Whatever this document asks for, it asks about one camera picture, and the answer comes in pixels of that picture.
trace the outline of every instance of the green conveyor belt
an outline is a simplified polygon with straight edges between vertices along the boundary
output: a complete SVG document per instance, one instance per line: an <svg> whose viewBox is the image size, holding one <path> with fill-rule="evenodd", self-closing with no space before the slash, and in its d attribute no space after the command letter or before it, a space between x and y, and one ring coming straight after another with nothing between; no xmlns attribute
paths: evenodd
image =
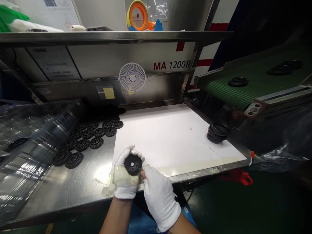
<svg viewBox="0 0 312 234"><path fill-rule="evenodd" d="M267 70L288 60L300 60L304 64L290 75L266 74ZM256 98L298 86L312 73L311 68L311 47L308 43L299 43L284 52L202 77L197 82L197 87L240 110L245 110ZM247 78L248 85L229 86L228 82L234 77Z"/></svg>

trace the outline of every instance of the hand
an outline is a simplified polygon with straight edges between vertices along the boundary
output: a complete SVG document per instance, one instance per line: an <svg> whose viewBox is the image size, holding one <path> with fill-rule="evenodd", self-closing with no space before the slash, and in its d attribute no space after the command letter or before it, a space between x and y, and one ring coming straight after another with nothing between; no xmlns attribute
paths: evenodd
<svg viewBox="0 0 312 234"><path fill-rule="evenodd" d="M141 175L147 207L159 230L165 232L175 224L181 214L181 207L175 201L171 181L150 165L141 171Z"/></svg>
<svg viewBox="0 0 312 234"><path fill-rule="evenodd" d="M137 155L142 162L144 156L141 152L134 150L135 144L129 145L117 159L114 165L113 184L115 185L114 196L119 199L134 199L139 183L139 174L131 176L124 167L124 161L129 154Z"/></svg>

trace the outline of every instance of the metal shelf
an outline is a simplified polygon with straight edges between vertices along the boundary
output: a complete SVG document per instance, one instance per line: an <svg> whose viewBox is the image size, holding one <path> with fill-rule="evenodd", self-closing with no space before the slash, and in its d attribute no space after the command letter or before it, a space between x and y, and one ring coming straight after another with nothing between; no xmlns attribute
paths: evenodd
<svg viewBox="0 0 312 234"><path fill-rule="evenodd" d="M18 32L1 33L2 47L74 46L129 43L200 42L207 46L228 39L233 32Z"/></svg>

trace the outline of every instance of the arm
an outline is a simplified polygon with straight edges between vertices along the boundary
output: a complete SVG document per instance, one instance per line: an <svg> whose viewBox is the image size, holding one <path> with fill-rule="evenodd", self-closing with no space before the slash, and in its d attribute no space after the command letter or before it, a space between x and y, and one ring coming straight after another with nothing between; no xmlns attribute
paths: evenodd
<svg viewBox="0 0 312 234"><path fill-rule="evenodd" d="M141 175L144 198L159 230L169 230L171 234L200 234L182 214L180 204L175 201L170 179L150 165L141 171Z"/></svg>
<svg viewBox="0 0 312 234"><path fill-rule="evenodd" d="M200 232L186 219L186 217L181 213L178 220L169 229L169 234L200 234Z"/></svg>
<svg viewBox="0 0 312 234"><path fill-rule="evenodd" d="M137 193L139 177L131 176L124 167L124 161L129 154L137 155L144 162L144 156L135 145L129 145L117 159L114 165L113 184L115 185L114 197L105 217L100 234L126 234L129 229L132 200Z"/></svg>
<svg viewBox="0 0 312 234"><path fill-rule="evenodd" d="M99 234L128 233L132 199L113 197Z"/></svg>

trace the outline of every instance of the white fan guard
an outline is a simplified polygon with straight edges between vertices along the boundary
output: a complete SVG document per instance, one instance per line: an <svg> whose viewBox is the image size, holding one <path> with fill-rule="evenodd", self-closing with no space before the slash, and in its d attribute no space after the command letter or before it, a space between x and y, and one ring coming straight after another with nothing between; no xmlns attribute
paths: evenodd
<svg viewBox="0 0 312 234"><path fill-rule="evenodd" d="M119 81L126 90L140 90L145 84L145 79L145 71L137 63L127 63L120 69Z"/></svg>

